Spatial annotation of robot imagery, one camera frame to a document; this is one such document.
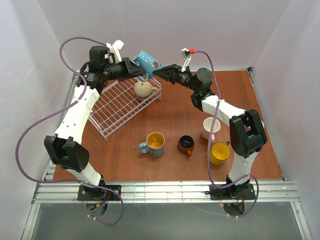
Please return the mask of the small orange cup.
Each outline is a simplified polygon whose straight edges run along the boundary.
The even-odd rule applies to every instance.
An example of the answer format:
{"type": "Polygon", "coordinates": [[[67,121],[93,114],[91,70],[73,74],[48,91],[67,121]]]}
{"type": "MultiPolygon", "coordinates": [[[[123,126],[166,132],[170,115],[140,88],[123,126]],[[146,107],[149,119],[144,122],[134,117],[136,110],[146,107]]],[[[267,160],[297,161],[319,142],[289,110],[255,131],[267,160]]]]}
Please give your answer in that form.
{"type": "Polygon", "coordinates": [[[177,144],[177,148],[180,152],[186,154],[188,157],[192,155],[192,150],[194,149],[195,142],[194,139],[189,135],[183,135],[177,144]]]}

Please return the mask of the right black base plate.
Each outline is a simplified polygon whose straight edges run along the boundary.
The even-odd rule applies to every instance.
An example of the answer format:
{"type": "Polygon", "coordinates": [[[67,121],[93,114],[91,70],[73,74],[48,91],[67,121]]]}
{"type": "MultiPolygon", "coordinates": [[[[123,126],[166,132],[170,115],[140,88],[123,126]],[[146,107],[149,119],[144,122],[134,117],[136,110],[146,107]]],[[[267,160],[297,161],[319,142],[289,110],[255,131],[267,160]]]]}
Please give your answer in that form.
{"type": "Polygon", "coordinates": [[[256,192],[251,183],[233,185],[223,189],[210,185],[209,190],[204,193],[209,195],[211,200],[254,200],[256,198],[256,192]]]}

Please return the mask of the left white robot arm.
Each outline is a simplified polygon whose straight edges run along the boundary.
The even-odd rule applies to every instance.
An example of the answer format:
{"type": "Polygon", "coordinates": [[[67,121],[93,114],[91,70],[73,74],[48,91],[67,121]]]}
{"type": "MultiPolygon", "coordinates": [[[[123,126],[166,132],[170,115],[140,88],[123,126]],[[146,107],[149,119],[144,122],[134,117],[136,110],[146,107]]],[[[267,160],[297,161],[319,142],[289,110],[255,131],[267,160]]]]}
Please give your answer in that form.
{"type": "Polygon", "coordinates": [[[53,164],[73,174],[88,187],[100,186],[102,175],[89,163],[90,153],[82,146],[84,128],[93,106],[110,80],[124,81],[145,71],[128,57],[121,57],[119,42],[96,45],[89,50],[89,61],[78,71],[73,100],[55,133],[46,136],[44,146],[53,164]]]}

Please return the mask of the light pink faceted mug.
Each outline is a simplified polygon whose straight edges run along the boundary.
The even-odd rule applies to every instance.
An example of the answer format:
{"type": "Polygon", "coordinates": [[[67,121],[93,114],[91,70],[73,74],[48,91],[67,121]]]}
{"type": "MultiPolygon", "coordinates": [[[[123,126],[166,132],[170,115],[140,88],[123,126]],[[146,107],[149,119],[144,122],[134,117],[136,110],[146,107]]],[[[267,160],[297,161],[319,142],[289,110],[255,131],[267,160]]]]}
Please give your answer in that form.
{"type": "Polygon", "coordinates": [[[201,136],[205,140],[211,140],[213,143],[215,141],[215,133],[217,133],[221,129],[221,123],[218,119],[215,120],[213,124],[214,118],[208,117],[203,121],[201,136]]]}

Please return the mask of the blue mug with yellow inside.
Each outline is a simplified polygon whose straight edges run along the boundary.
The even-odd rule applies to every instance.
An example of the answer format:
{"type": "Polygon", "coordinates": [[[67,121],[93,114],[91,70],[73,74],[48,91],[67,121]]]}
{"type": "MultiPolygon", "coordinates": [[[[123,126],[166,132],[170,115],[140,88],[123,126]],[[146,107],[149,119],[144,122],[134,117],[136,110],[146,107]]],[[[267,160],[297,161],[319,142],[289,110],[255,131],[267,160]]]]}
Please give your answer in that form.
{"type": "Polygon", "coordinates": [[[153,158],[159,158],[164,154],[165,137],[160,132],[150,133],[146,141],[138,146],[141,154],[149,154],[153,158]]]}

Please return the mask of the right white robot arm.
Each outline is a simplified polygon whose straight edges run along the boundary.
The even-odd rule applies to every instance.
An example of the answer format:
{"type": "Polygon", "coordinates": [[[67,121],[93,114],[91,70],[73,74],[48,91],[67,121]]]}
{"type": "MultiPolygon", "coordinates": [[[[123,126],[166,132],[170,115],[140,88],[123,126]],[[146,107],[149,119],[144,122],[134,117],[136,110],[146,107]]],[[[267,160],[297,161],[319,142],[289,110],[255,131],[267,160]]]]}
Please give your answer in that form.
{"type": "Polygon", "coordinates": [[[176,64],[154,70],[153,74],[172,84],[193,90],[194,107],[214,116],[229,127],[230,144],[234,151],[231,170],[224,185],[212,183],[207,195],[211,197],[240,197],[248,189],[253,162],[267,143],[264,124],[257,110],[244,110],[231,105],[214,93],[211,85],[217,83],[214,70],[202,67],[192,74],[176,64]]]}

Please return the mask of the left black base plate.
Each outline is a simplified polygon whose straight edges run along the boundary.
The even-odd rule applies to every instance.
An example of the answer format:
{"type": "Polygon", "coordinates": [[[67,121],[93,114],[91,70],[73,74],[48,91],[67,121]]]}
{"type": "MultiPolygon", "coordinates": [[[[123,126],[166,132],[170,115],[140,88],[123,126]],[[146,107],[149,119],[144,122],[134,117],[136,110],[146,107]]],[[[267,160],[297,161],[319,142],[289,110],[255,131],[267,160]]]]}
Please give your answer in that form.
{"type": "Polygon", "coordinates": [[[93,188],[85,185],[80,185],[78,189],[78,201],[119,201],[120,198],[113,192],[105,191],[100,188],[93,188]]]}

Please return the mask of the beige round mug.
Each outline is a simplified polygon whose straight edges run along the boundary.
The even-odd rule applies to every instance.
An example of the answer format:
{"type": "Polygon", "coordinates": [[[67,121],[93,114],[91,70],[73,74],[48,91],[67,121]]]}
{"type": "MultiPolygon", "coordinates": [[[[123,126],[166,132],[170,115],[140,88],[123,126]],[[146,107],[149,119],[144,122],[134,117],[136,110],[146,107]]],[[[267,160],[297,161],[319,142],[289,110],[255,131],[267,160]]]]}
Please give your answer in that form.
{"type": "Polygon", "coordinates": [[[148,81],[142,82],[138,81],[134,85],[134,93],[139,100],[145,100],[148,98],[154,91],[157,91],[158,88],[152,86],[148,81]]]}

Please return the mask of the teal dotted mug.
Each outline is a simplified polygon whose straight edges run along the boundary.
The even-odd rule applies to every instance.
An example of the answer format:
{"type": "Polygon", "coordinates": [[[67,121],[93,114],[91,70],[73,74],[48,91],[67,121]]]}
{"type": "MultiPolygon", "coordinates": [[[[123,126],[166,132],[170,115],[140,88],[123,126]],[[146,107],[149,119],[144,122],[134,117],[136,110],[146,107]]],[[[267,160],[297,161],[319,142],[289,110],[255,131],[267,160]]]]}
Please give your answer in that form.
{"type": "Polygon", "coordinates": [[[163,67],[158,60],[144,50],[139,51],[133,58],[133,61],[138,67],[145,71],[145,78],[139,76],[141,82],[147,82],[149,79],[152,79],[155,76],[153,71],[163,67]]]}

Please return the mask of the aluminium frame rail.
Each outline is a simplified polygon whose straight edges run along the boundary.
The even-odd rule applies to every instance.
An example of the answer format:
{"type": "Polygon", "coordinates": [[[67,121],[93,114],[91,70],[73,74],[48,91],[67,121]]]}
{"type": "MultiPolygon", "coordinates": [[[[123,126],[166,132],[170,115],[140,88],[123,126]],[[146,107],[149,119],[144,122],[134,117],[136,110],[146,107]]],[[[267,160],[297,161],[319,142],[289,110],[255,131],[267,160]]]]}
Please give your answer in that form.
{"type": "Polygon", "coordinates": [[[30,240],[309,240],[298,192],[282,179],[274,148],[268,142],[256,157],[252,173],[258,200],[245,200],[245,217],[233,218],[222,201],[205,191],[210,180],[206,140],[200,135],[206,114],[194,109],[191,91],[160,81],[162,99],[143,110],[109,140],[98,138],[92,125],[85,144],[111,184],[122,186],[123,202],[111,201],[104,222],[93,220],[75,200],[78,185],[44,184],[36,189],[30,240]],[[150,133],[165,138],[164,153],[140,153],[150,133]],[[192,155],[178,150],[184,136],[194,140],[192,155]]]}

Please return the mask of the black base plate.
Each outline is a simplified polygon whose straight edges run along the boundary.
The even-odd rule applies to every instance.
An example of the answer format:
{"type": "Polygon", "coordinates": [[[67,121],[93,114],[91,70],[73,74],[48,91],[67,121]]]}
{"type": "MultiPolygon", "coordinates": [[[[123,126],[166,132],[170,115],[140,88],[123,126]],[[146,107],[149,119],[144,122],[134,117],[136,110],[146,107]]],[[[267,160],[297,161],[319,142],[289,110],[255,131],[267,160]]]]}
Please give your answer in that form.
{"type": "Polygon", "coordinates": [[[254,200],[256,198],[256,192],[251,183],[233,185],[223,189],[210,185],[209,190],[204,193],[209,195],[211,200],[254,200]]]}
{"type": "Polygon", "coordinates": [[[78,201],[119,201],[120,198],[113,192],[105,191],[100,188],[93,188],[85,185],[80,185],[78,189],[78,201]]]}

